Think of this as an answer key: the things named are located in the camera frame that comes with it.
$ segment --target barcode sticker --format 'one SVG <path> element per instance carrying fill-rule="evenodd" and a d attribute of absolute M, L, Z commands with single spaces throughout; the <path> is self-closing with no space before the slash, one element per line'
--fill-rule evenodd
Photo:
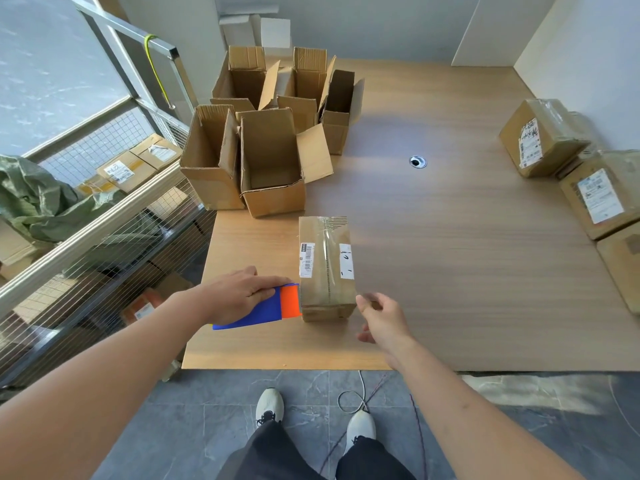
<path fill-rule="evenodd" d="M 311 278 L 314 272 L 314 242 L 300 243 L 300 278 Z"/>
<path fill-rule="evenodd" d="M 518 145 L 520 147 L 520 168 L 526 168 L 542 160 L 542 145 L 540 144 L 537 119 L 533 118 L 522 127 Z"/>
<path fill-rule="evenodd" d="M 600 168 L 578 182 L 578 190 L 582 194 L 594 224 L 599 224 L 625 211 L 604 168 Z"/>
<path fill-rule="evenodd" d="M 340 277 L 343 280 L 354 280 L 353 277 L 353 257 L 351 256 L 351 245 L 340 244 Z"/>
<path fill-rule="evenodd" d="M 171 160 L 177 154 L 171 148 L 160 146 L 159 144 L 149 146 L 149 153 L 164 162 Z"/>
<path fill-rule="evenodd" d="M 140 308 L 134 315 L 136 316 L 136 320 L 140 320 L 140 318 L 144 318 L 147 315 L 151 314 L 155 310 L 154 306 L 151 303 L 146 304 L 142 308 Z"/>
<path fill-rule="evenodd" d="M 104 167 L 105 173 L 112 177 L 116 183 L 121 184 L 130 179 L 135 174 L 120 160 L 114 161 L 111 165 Z"/>

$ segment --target hand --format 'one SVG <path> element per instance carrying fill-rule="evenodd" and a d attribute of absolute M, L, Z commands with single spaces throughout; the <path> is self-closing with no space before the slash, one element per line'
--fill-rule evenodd
<path fill-rule="evenodd" d="M 398 369 L 398 352 L 416 343 L 400 305 L 382 293 L 357 295 L 356 303 L 367 321 L 356 335 L 361 342 L 377 344 L 385 353 L 389 367 Z"/>
<path fill-rule="evenodd" d="M 203 283 L 189 293 L 189 305 L 195 306 L 202 325 L 228 325 L 244 318 L 254 306 L 274 295 L 276 286 L 291 282 L 282 276 L 258 276 L 255 266 L 223 274 Z"/>

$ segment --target shoe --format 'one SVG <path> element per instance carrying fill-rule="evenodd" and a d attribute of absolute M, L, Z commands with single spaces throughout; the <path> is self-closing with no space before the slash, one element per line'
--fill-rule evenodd
<path fill-rule="evenodd" d="M 363 410 L 354 414 L 349 421 L 347 426 L 347 446 L 344 449 L 344 454 L 347 454 L 349 449 L 361 437 L 376 439 L 376 423 L 373 421 L 371 414 Z"/>
<path fill-rule="evenodd" d="M 276 388 L 269 387 L 258 399 L 258 405 L 255 407 L 255 422 L 261 426 L 270 420 L 281 422 L 282 418 L 284 418 L 282 396 Z"/>

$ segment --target forearm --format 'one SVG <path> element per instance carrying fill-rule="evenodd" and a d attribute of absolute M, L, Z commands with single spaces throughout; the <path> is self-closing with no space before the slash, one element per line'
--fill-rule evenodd
<path fill-rule="evenodd" d="M 459 480 L 582 479 L 417 342 L 408 341 L 397 358 Z"/>
<path fill-rule="evenodd" d="M 184 303 L 174 294 L 3 405 L 0 477 L 91 477 L 203 322 Z"/>

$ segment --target table surface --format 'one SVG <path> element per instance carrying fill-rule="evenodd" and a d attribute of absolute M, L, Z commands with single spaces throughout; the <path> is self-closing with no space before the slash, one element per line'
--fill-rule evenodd
<path fill-rule="evenodd" d="M 339 60 L 362 118 L 306 215 L 347 216 L 356 286 L 396 298 L 459 371 L 638 371 L 640 326 L 553 179 L 521 178 L 497 138 L 531 93 L 511 68 Z M 428 165 L 412 168 L 421 155 Z M 298 215 L 219 212 L 203 281 L 249 264 L 298 275 Z M 345 323 L 204 327 L 187 369 L 386 369 Z"/>

